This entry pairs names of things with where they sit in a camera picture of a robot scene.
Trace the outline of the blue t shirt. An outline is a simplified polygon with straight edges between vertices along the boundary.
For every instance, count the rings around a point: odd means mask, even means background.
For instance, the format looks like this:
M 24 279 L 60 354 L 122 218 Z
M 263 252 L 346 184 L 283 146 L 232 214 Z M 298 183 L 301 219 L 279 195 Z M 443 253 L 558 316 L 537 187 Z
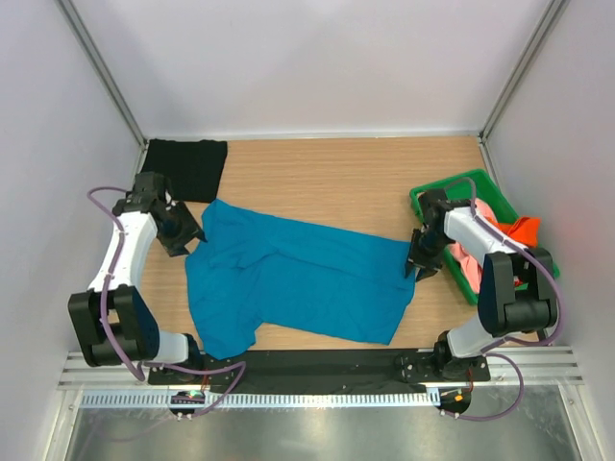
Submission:
M 263 324 L 389 344 L 415 291 L 408 243 L 212 202 L 185 260 L 188 307 L 205 351 L 246 352 Z

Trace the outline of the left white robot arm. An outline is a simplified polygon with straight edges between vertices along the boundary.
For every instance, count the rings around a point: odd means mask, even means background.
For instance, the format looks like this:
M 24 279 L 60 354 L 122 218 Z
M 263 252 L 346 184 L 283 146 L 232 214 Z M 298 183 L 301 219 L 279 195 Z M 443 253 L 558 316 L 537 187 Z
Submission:
M 194 338 L 160 329 L 139 287 L 154 241 L 171 257 L 187 255 L 187 244 L 205 233 L 186 204 L 172 196 L 171 181 L 139 173 L 113 208 L 111 241 L 88 288 L 70 296 L 68 313 L 85 362 L 90 367 L 124 365 L 140 375 L 140 364 L 170 365 L 183 384 L 204 371 Z

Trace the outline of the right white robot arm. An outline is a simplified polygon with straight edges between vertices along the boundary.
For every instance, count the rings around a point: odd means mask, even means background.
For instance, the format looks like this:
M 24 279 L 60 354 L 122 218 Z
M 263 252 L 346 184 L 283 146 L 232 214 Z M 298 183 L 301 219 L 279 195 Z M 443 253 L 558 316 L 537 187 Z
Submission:
M 474 200 L 451 200 L 444 188 L 423 192 L 418 203 L 423 224 L 412 233 L 405 275 L 417 282 L 436 275 L 444 251 L 454 243 L 481 268 L 477 313 L 463 326 L 440 334 L 430 358 L 434 375 L 462 380 L 485 352 L 516 342 L 516 333 L 557 324 L 559 303 L 549 252 L 511 239 L 478 213 Z

